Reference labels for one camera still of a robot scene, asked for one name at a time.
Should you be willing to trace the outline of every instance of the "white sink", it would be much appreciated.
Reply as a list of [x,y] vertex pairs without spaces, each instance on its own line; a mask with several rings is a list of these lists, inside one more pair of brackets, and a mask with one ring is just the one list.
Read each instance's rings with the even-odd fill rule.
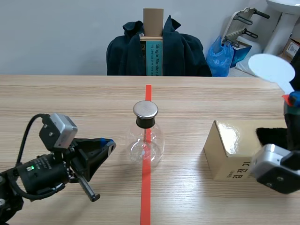
[[267,3],[279,12],[300,15],[300,0],[267,0]]
[[281,19],[264,50],[264,53],[279,55],[285,47],[300,16],[300,0],[266,0],[273,9],[282,12]]

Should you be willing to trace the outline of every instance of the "black lid band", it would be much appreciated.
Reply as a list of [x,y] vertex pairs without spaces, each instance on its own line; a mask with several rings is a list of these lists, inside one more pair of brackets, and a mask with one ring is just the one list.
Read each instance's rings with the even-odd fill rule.
[[139,117],[136,118],[136,124],[143,129],[148,129],[154,126],[155,124],[155,117],[152,119],[143,120]]

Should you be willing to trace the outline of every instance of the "floor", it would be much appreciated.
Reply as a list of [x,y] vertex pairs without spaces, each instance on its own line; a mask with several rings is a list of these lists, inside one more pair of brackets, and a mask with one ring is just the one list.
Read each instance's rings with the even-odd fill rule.
[[231,68],[229,70],[229,75],[228,76],[229,77],[254,77],[254,76],[252,76],[252,75],[250,75],[248,73],[245,73],[243,71],[240,71],[240,70],[238,70],[236,68]]

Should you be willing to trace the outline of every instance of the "white round sign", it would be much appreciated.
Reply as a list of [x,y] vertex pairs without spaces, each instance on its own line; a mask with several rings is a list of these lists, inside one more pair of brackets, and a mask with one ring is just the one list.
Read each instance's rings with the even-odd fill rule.
[[284,59],[270,54],[257,54],[249,59],[248,64],[256,76],[276,82],[286,94],[294,91],[289,82],[294,79],[295,70]]

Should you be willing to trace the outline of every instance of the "red tape line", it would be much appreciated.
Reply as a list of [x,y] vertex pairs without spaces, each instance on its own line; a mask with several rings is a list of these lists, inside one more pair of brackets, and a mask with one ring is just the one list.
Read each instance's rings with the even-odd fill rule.
[[[146,101],[152,101],[152,86],[146,85]],[[144,146],[142,159],[142,192],[140,225],[151,225],[151,129],[146,130],[148,145]]]

